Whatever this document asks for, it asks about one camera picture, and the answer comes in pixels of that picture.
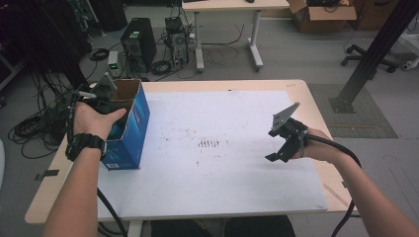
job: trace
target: desk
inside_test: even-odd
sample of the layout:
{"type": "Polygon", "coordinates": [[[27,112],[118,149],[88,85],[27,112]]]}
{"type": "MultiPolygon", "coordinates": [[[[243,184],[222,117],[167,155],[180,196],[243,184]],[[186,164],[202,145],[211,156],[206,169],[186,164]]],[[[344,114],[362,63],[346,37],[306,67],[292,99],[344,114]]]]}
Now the desk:
{"type": "Polygon", "coordinates": [[[256,64],[256,71],[259,71],[263,67],[263,62],[256,46],[256,37],[261,11],[264,9],[272,10],[288,7],[289,3],[287,0],[255,0],[254,3],[248,3],[245,0],[208,0],[183,3],[182,8],[187,12],[194,12],[195,16],[197,70],[203,72],[205,69],[200,34],[200,23],[202,20],[208,18],[213,24],[219,23],[223,25],[225,23],[231,24],[232,21],[239,24],[253,24],[252,38],[248,40],[256,64]]]}
{"type": "MultiPolygon", "coordinates": [[[[242,91],[286,91],[292,102],[300,102],[296,111],[299,120],[306,125],[325,131],[327,126],[314,103],[313,98],[301,80],[249,80],[249,81],[183,81],[183,82],[150,82],[143,83],[145,93],[150,92],[208,92],[225,90],[242,91]]],[[[49,170],[59,170],[55,177],[45,177],[42,181],[27,214],[28,223],[44,223],[48,213],[62,187],[70,162],[64,156],[66,140],[61,143],[49,170]]],[[[350,202],[347,190],[342,186],[342,178],[335,168],[326,162],[314,162],[315,169],[326,195],[328,211],[344,211],[350,202]]],[[[135,227],[140,227],[139,221],[132,221],[135,227]]]]}

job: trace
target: black watch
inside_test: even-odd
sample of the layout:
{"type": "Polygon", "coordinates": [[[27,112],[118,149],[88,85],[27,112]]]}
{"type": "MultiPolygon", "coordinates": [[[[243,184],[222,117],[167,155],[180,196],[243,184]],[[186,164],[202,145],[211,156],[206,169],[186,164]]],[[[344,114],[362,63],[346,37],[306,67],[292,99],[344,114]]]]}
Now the black watch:
{"type": "Polygon", "coordinates": [[[107,147],[106,141],[97,135],[79,133],[74,136],[73,142],[67,145],[67,150],[65,151],[67,159],[74,162],[81,150],[85,147],[100,149],[102,151],[101,160],[105,158],[107,147]]]}

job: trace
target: gray floor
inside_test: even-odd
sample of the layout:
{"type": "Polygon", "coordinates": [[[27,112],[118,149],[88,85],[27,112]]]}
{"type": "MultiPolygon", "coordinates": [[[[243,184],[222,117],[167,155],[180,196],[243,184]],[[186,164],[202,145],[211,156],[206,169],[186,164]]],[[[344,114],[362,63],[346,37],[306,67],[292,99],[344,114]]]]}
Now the gray floor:
{"type": "MultiPolygon", "coordinates": [[[[126,14],[130,16],[147,12],[149,11],[141,8],[126,10],[126,14]]],[[[208,42],[232,41],[238,37],[238,31],[234,26],[203,27],[203,29],[203,38],[208,42]]],[[[160,36],[161,31],[161,28],[154,29],[156,36],[160,36]]],[[[344,44],[351,39],[348,45],[357,43],[368,47],[376,35],[374,32],[353,32],[350,27],[346,27],[342,33],[301,34],[295,30],[289,20],[266,19],[260,24],[257,43],[265,67],[255,72],[250,51],[246,47],[246,38],[250,32],[251,28],[246,26],[240,41],[231,45],[233,48],[206,46],[208,61],[204,73],[196,74],[193,62],[188,68],[162,81],[302,79],[307,83],[345,84],[357,63],[350,62],[346,67],[340,65],[345,56],[344,44]]],[[[121,33],[109,33],[104,38],[93,36],[94,47],[109,47],[119,42],[121,33]]],[[[162,47],[158,46],[158,50],[159,59],[162,47]]],[[[414,55],[403,46],[398,46],[388,56],[389,59],[401,63],[413,57],[414,55]]],[[[83,73],[88,75],[94,63],[83,58],[80,66],[83,73]]],[[[92,80],[97,80],[105,72],[105,68],[106,65],[100,63],[92,80]]],[[[146,76],[151,81],[159,78],[153,75],[146,76]]],[[[419,225],[418,79],[419,69],[396,70],[389,74],[385,72],[384,67],[380,67],[376,78],[366,85],[399,138],[335,139],[360,157],[365,171],[417,225],[419,225]]],[[[5,176],[0,192],[0,236],[40,236],[42,226],[27,224],[24,218],[40,185],[39,181],[35,181],[35,176],[47,169],[52,155],[38,160],[25,159],[21,155],[21,146],[7,138],[8,131],[17,122],[37,111],[37,91],[31,78],[24,72],[1,94],[7,98],[8,105],[0,109],[0,138],[4,142],[6,152],[5,176]]],[[[41,154],[44,150],[40,147],[42,146],[38,141],[33,141],[27,152],[41,154]]],[[[291,215],[291,220],[297,236],[327,236],[331,234],[342,215],[342,213],[301,214],[291,215]]],[[[351,218],[341,230],[340,236],[367,236],[367,232],[361,219],[351,218]]]]}

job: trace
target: metal pole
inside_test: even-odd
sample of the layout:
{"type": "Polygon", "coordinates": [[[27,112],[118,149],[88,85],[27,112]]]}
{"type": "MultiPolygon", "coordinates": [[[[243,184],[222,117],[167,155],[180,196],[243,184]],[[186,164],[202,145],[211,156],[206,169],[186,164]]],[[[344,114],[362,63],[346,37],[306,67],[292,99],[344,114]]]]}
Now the metal pole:
{"type": "Polygon", "coordinates": [[[418,11],[418,0],[400,0],[398,2],[339,96],[329,99],[335,113],[355,112],[352,107],[355,98],[367,81],[372,78],[379,63],[397,42],[418,11]]]}

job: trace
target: table leg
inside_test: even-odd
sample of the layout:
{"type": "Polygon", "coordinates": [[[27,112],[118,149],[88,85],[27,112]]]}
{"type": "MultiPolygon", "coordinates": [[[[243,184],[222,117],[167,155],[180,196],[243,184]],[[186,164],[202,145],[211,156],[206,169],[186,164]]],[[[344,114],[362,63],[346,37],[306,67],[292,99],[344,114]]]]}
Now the table leg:
{"type": "Polygon", "coordinates": [[[203,47],[201,45],[201,36],[200,36],[200,13],[195,12],[195,58],[197,60],[197,70],[198,72],[203,72],[205,69],[204,66],[204,56],[203,56],[203,47]]]}
{"type": "Polygon", "coordinates": [[[258,47],[256,46],[256,37],[258,35],[260,18],[261,18],[261,10],[255,11],[255,17],[253,20],[252,38],[248,39],[249,46],[253,55],[253,59],[255,60],[256,71],[259,71],[259,69],[263,67],[262,58],[261,58],[261,55],[259,54],[258,47]]]}
{"type": "Polygon", "coordinates": [[[129,223],[128,237],[140,237],[142,231],[142,220],[132,220],[129,223]]]}

